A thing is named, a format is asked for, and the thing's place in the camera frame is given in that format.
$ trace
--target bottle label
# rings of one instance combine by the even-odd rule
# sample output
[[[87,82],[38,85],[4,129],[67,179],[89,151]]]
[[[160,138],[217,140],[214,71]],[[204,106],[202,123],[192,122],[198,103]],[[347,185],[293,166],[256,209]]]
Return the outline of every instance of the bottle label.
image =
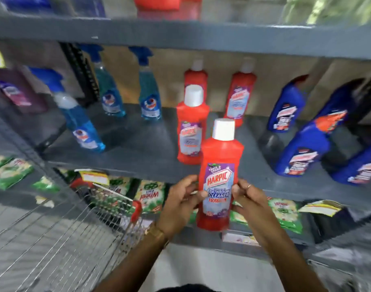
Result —
[[[199,122],[182,122],[179,134],[180,152],[196,157],[202,144],[202,124]]]
[[[105,112],[110,114],[115,114],[121,111],[120,103],[112,90],[107,90],[107,92],[102,96],[102,107]]]
[[[334,110],[333,112],[316,119],[316,125],[320,131],[331,133],[338,126],[339,122],[344,120],[347,113],[347,110]]]
[[[145,117],[159,117],[160,107],[155,95],[150,95],[141,103],[141,112]]]
[[[15,105],[20,107],[31,106],[31,102],[29,102],[25,94],[15,85],[0,81],[0,89]]]
[[[285,173],[289,175],[303,175],[309,164],[315,161],[318,152],[306,147],[298,148],[295,155],[291,158],[290,164],[285,168]]]
[[[203,189],[208,198],[203,201],[203,213],[214,218],[228,216],[234,181],[234,164],[207,164]]]
[[[90,134],[83,127],[78,127],[73,131],[73,135],[83,148],[94,149],[98,147],[96,141],[90,137]]]
[[[245,113],[248,100],[249,91],[246,87],[237,86],[234,88],[227,106],[227,117],[230,119],[241,119]]]
[[[293,117],[295,117],[295,112],[297,111],[295,105],[290,105],[289,103],[284,103],[277,113],[275,124],[273,128],[276,130],[288,130],[290,127],[290,122]]]
[[[362,165],[358,169],[358,174],[356,176],[351,176],[348,178],[349,182],[353,183],[368,183],[371,180],[371,162],[365,165]]]

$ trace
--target person's right hand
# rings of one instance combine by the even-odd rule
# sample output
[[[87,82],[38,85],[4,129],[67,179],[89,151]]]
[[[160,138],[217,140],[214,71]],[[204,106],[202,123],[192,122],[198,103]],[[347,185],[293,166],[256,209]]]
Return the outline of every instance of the person's right hand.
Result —
[[[246,219],[261,246],[266,248],[271,240],[287,236],[261,189],[249,185],[244,179],[239,179],[238,184],[232,186],[232,195],[234,200],[241,204],[241,206],[233,205],[232,211]]]

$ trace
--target forearm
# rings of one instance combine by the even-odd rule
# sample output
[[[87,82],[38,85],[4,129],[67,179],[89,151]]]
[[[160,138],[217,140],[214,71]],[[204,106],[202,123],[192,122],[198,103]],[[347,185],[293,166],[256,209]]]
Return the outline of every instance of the forearm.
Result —
[[[166,240],[147,234],[95,289],[94,292],[137,292]]]
[[[271,257],[286,292],[327,292],[284,231],[274,238],[266,239],[266,242],[264,248]]]

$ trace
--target hand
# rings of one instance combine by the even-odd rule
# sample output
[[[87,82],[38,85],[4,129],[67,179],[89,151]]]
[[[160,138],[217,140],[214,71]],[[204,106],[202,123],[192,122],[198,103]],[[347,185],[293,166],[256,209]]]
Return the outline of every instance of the hand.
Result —
[[[168,198],[156,223],[169,240],[187,225],[194,208],[208,195],[206,191],[191,195],[198,187],[194,183],[197,180],[197,175],[188,175],[169,189]]]
[[[232,195],[234,200],[241,204],[233,205],[232,211],[246,219],[260,245],[266,248],[271,240],[287,236],[262,190],[253,185],[249,186],[244,179],[239,179],[238,184],[232,186]]]

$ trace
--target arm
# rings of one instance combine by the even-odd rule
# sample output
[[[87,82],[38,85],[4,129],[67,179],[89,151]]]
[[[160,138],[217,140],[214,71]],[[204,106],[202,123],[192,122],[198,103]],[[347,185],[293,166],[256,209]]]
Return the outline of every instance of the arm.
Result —
[[[248,221],[256,240],[267,251],[286,292],[327,292],[287,233],[280,227],[264,192],[243,179],[233,185],[233,206]]]
[[[150,233],[131,250],[93,292],[138,292],[165,244],[187,225],[193,209],[207,196],[196,190],[197,175],[190,175],[171,186],[163,211],[155,223],[160,236]]]

